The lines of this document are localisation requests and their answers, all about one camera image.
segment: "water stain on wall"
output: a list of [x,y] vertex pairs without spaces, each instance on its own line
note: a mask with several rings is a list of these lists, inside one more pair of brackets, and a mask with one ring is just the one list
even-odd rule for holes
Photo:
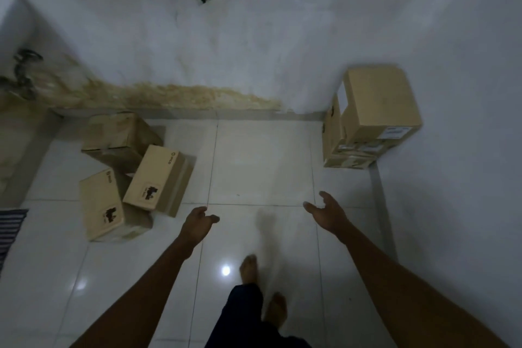
[[280,110],[279,100],[245,95],[231,88],[154,85],[142,82],[117,86],[98,79],[86,79],[70,86],[50,70],[37,69],[31,74],[46,105],[60,108],[182,108],[182,109],[264,109]]

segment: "striped mat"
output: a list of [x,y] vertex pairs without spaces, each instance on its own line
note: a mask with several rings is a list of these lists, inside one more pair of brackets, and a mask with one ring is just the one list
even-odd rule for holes
[[7,252],[15,241],[26,215],[27,209],[0,211],[0,273],[4,267]]

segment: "floor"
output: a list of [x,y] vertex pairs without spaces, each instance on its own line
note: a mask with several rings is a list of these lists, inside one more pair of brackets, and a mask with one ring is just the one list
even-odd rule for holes
[[154,215],[153,229],[125,244],[85,238],[78,181],[105,166],[80,153],[84,124],[64,122],[23,204],[29,214],[0,278],[0,346],[69,346],[202,204],[221,222],[181,268],[152,348],[203,348],[250,253],[265,296],[287,297],[283,335],[320,348],[394,346],[346,248],[301,206],[321,204],[326,190],[382,246],[369,173],[321,166],[320,122],[149,120],[196,164],[177,217]]

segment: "white wall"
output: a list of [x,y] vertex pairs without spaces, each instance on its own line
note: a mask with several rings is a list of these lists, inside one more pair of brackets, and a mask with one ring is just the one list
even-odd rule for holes
[[453,0],[403,64],[422,130],[378,162],[400,262],[522,346],[522,0]]
[[448,2],[28,1],[41,18],[35,47],[73,89],[85,81],[78,62],[105,84],[232,88],[298,113],[325,110],[350,64],[411,53]]

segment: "faucet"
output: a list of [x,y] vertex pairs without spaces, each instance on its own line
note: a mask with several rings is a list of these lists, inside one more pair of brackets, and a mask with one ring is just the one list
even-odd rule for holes
[[0,89],[9,91],[25,100],[34,101],[36,99],[35,86],[27,77],[27,67],[32,62],[42,61],[43,58],[37,52],[29,49],[18,50],[14,58],[17,62],[14,69],[16,80],[0,76]]

